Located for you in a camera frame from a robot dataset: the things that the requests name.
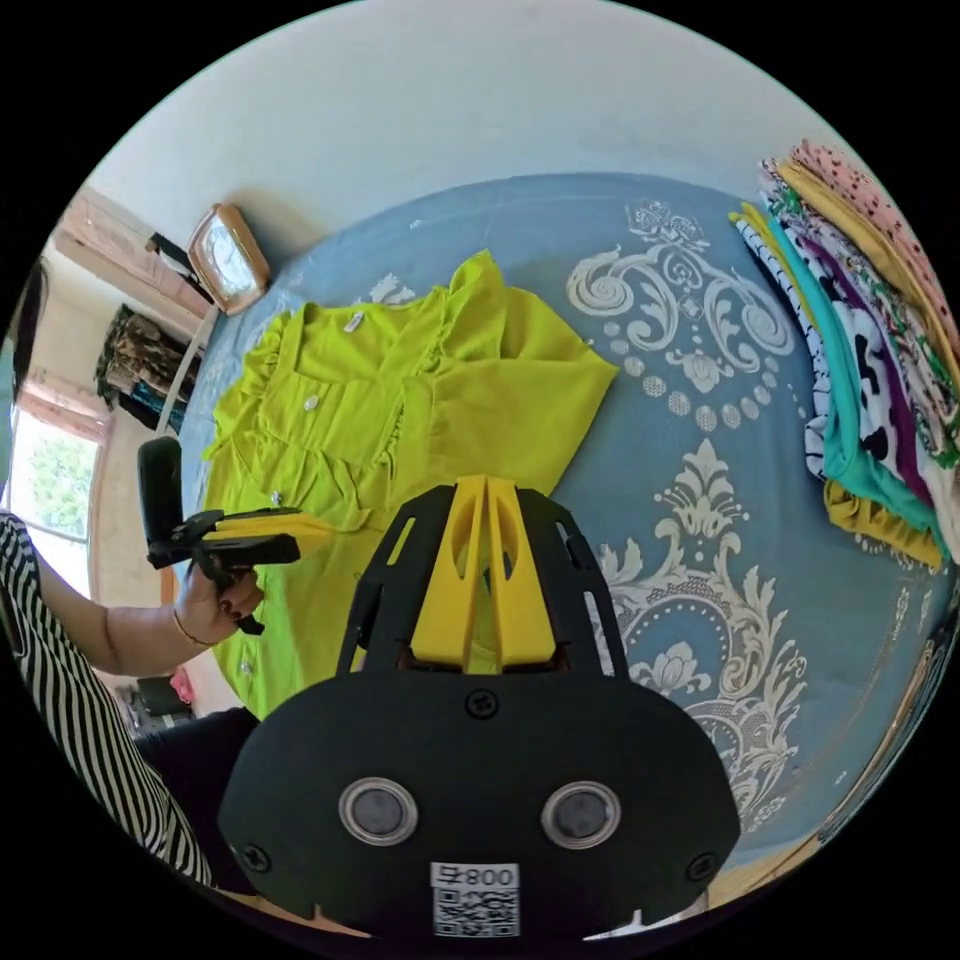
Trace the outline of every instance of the hand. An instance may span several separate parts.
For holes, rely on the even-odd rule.
[[[214,646],[237,632],[237,623],[263,601],[255,571],[245,573],[222,594],[196,565],[191,567],[176,603],[184,632],[197,643]]]

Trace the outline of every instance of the yellow plastic bracket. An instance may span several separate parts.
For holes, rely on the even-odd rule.
[[[264,514],[260,517],[224,517],[216,529],[204,536],[204,541],[242,540],[247,537],[273,537],[288,534],[297,541],[301,556],[311,553],[331,537],[336,531],[322,520],[309,513]]]
[[[487,480],[487,513],[497,667],[548,663],[556,642],[512,481]]]
[[[477,608],[486,477],[457,481],[437,561],[410,644],[422,663],[466,672]],[[459,561],[466,551],[461,573]]]

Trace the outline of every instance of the label sticker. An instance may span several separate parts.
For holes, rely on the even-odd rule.
[[[467,939],[520,936],[520,867],[431,863],[433,932]]]

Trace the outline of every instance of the clock face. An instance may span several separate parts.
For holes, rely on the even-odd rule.
[[[216,272],[225,297],[229,299],[256,290],[257,281],[250,264],[219,217],[213,219],[203,238],[203,253]]]

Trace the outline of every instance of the bracelet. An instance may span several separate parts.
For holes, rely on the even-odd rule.
[[[176,606],[174,606],[172,609],[173,609],[173,622],[176,624],[177,630],[179,631],[180,636],[183,637],[184,640],[189,641],[190,643],[194,644],[197,647],[209,648],[209,647],[216,646],[215,643],[204,643],[202,640],[198,640],[196,637],[191,637],[190,634],[183,629],[183,624],[180,622],[180,614],[177,613]]]

